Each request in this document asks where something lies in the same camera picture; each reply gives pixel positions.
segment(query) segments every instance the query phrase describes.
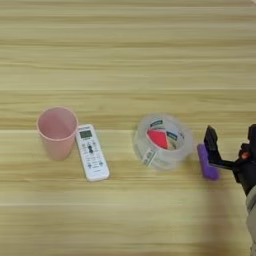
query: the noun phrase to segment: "plastic cup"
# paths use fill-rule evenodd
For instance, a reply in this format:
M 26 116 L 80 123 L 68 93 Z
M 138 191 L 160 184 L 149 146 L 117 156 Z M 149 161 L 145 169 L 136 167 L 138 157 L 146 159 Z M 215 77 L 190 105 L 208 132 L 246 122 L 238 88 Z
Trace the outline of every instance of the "plastic cup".
M 68 108 L 55 107 L 45 110 L 38 118 L 37 129 L 49 156 L 64 160 L 72 150 L 78 121 Z

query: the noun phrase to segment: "wood grain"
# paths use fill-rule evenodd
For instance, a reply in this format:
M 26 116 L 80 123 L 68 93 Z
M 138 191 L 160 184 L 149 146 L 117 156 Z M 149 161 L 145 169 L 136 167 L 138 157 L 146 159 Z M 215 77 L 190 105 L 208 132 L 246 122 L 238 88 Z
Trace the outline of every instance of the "wood grain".
M 139 120 L 166 112 L 235 159 L 256 118 L 256 9 L 249 0 L 0 1 L 0 255 L 249 255 L 233 175 L 174 172 L 133 152 Z M 93 123 L 111 170 L 84 179 L 78 150 L 50 160 L 45 108 Z

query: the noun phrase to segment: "tape label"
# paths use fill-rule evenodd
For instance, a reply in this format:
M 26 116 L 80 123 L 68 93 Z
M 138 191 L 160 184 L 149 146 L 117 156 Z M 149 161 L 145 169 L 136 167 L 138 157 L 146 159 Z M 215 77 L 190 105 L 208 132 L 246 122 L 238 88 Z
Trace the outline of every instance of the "tape label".
M 164 129 L 164 121 L 163 120 L 157 120 L 157 121 L 153 122 L 150 125 L 150 129 L 152 129 L 152 130 L 162 130 L 162 129 Z

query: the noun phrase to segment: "packing tape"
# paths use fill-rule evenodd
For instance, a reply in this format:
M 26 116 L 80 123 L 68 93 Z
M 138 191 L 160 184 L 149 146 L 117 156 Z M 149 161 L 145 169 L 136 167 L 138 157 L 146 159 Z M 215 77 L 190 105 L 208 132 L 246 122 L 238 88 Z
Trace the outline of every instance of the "packing tape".
M 156 145 L 148 136 L 148 130 L 164 131 L 168 149 Z M 172 170 L 190 154 L 194 148 L 191 131 L 176 118 L 167 114 L 151 114 L 138 124 L 134 136 L 137 157 L 147 166 L 158 170 Z

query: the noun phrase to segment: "white remote control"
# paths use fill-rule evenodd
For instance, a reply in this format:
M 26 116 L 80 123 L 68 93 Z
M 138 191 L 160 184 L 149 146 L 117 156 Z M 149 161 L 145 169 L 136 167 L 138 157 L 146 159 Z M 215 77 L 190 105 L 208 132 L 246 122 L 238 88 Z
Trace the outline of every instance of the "white remote control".
M 89 181 L 107 179 L 109 169 L 94 127 L 91 124 L 79 126 L 76 141 L 86 178 Z

